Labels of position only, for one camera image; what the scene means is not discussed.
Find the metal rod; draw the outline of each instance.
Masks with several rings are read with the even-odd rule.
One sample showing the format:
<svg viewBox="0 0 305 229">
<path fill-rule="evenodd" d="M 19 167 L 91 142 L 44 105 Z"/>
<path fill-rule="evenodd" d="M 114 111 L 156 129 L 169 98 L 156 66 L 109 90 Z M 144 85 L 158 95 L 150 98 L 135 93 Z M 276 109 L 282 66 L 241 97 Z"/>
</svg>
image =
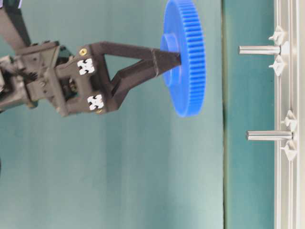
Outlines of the metal rod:
<svg viewBox="0 0 305 229">
<path fill-rule="evenodd" d="M 247 140 L 249 141 L 281 141 L 291 140 L 293 138 L 291 131 L 247 131 Z"/>
<path fill-rule="evenodd" d="M 252 55 L 279 55 L 281 53 L 280 46 L 239 46 L 238 53 Z"/>
</svg>

